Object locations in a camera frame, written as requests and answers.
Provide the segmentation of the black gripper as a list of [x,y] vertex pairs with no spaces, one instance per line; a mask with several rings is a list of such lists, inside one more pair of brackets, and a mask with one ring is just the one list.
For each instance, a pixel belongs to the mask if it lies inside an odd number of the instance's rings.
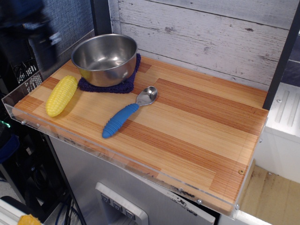
[[57,45],[61,41],[60,33],[52,29],[49,20],[27,22],[24,26],[40,70],[51,69],[58,61]]

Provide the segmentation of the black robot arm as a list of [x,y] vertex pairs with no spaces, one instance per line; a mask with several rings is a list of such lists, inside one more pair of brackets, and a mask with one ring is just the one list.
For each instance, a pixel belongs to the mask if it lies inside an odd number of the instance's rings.
[[2,0],[0,2],[0,49],[15,64],[24,61],[28,54],[24,41],[30,40],[39,68],[50,69],[57,63],[59,33],[50,26],[50,18],[43,13],[41,0]]

